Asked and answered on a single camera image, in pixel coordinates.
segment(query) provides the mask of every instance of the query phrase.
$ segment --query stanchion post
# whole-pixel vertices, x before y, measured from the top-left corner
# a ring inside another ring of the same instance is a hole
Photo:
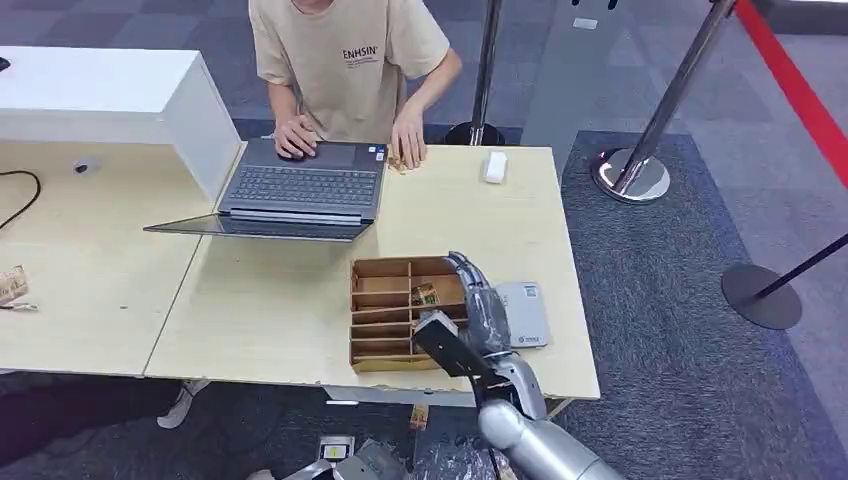
[[[668,171],[654,153],[704,54],[735,3],[736,0],[718,0],[713,4],[636,147],[610,150],[598,156],[592,166],[592,178],[604,193],[625,203],[642,204],[657,200],[668,191]]]
[[[779,275],[758,265],[734,265],[721,276],[727,303],[746,320],[772,330],[785,330],[801,320],[801,298],[791,285],[798,275],[848,245],[848,233],[793,268]]]
[[[503,145],[503,134],[495,127],[486,124],[486,109],[489,103],[489,89],[495,65],[495,46],[497,44],[498,23],[500,22],[503,0],[489,0],[486,9],[486,24],[483,42],[480,46],[480,66],[477,69],[477,87],[474,91],[474,109],[471,122],[460,123],[445,136],[449,145]]]

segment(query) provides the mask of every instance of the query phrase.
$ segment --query beige t-shirt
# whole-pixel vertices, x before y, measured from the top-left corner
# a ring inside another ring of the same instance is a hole
[[[433,71],[447,37],[423,0],[334,0],[306,15],[291,0],[250,0],[259,76],[295,88],[325,140],[388,143],[402,75]]]

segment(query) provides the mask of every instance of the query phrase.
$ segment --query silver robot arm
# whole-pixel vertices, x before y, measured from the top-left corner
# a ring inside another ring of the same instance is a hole
[[[558,425],[530,420],[505,400],[490,400],[477,417],[483,438],[531,480],[624,480]]]
[[[446,260],[465,287],[470,335],[466,343],[496,378],[506,381],[518,404],[516,408],[503,399],[481,399],[478,423],[483,438],[531,480],[623,480],[595,453],[545,419],[544,395],[536,375],[509,345],[509,324],[500,297],[465,255],[450,252]]]

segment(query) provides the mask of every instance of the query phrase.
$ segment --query laptop touchpad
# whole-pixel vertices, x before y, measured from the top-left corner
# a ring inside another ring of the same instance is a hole
[[[307,158],[311,167],[350,167],[356,159],[356,145],[319,143],[314,158]]]

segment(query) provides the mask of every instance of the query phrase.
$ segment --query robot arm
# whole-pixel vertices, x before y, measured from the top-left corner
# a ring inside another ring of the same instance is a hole
[[[545,419],[536,375],[509,345],[500,297],[464,255],[450,252],[445,259],[465,287],[468,334],[457,341],[434,322],[416,341],[450,375],[479,377],[478,424],[483,438],[531,480],[623,480],[600,457]],[[511,402],[487,398],[503,396],[505,390]]]
[[[477,418],[483,438],[532,480],[624,480],[561,427],[505,400],[486,402]]]

